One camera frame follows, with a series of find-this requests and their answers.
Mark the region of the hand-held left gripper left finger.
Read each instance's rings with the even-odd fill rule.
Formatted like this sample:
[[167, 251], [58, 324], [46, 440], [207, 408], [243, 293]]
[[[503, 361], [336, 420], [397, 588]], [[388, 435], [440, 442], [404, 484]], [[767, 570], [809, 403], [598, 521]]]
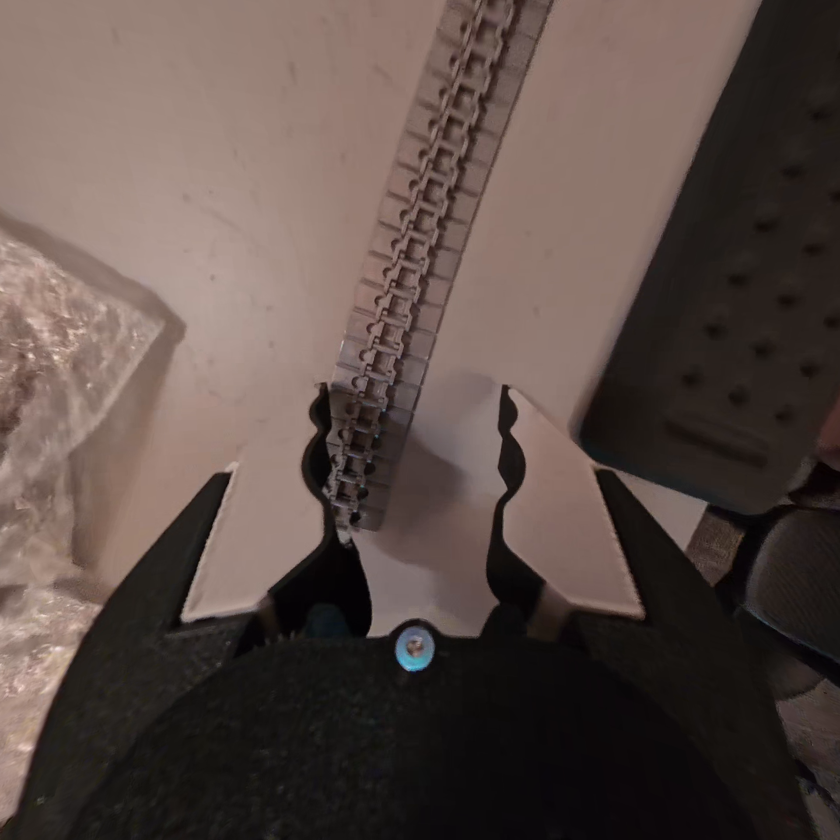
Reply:
[[228, 482], [182, 620], [256, 613], [270, 602], [283, 635], [302, 630], [318, 604], [335, 606], [350, 633], [371, 630], [360, 555], [343, 541], [325, 487], [332, 472], [329, 389], [275, 418], [227, 468]]

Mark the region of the grey desk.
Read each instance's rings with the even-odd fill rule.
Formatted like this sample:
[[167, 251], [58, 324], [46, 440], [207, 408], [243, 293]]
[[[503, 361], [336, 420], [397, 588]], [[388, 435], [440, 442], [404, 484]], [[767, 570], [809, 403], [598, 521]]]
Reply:
[[[554, 2], [448, 299], [383, 528], [374, 632], [472, 635], [499, 388], [569, 428], [757, 2]], [[2, 2], [2, 223], [164, 331], [72, 459], [118, 585], [330, 378], [445, 2]]]

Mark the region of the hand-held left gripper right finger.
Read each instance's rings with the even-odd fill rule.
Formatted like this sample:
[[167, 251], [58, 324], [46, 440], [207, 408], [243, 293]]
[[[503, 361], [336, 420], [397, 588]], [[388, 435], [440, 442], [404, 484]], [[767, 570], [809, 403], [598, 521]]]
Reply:
[[596, 477], [580, 448], [515, 388], [500, 392], [498, 474], [486, 578], [526, 635], [557, 640], [580, 614], [645, 619]]

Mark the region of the black chair seat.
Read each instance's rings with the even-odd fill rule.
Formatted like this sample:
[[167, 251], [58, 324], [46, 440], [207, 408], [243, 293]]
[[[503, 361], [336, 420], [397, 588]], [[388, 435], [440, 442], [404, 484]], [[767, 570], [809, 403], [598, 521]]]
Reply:
[[715, 584], [724, 609], [762, 641], [838, 686], [838, 465], [817, 461], [765, 513], [714, 512], [739, 537], [729, 570]]

